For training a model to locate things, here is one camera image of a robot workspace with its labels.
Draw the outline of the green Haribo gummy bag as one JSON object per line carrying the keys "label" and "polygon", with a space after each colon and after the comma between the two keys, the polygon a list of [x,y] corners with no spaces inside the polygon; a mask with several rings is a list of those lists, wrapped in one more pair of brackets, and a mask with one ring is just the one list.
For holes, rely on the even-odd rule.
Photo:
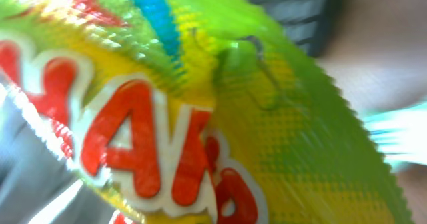
{"label": "green Haribo gummy bag", "polygon": [[1,0],[2,223],[411,223],[333,79],[246,0]]}

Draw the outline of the teal tissue packet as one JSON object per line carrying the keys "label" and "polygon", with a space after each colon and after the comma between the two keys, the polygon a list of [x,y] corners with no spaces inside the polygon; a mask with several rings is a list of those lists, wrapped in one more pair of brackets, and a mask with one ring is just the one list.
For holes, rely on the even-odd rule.
{"label": "teal tissue packet", "polygon": [[412,165],[426,166],[426,102],[372,113],[362,118],[376,150],[392,173]]}

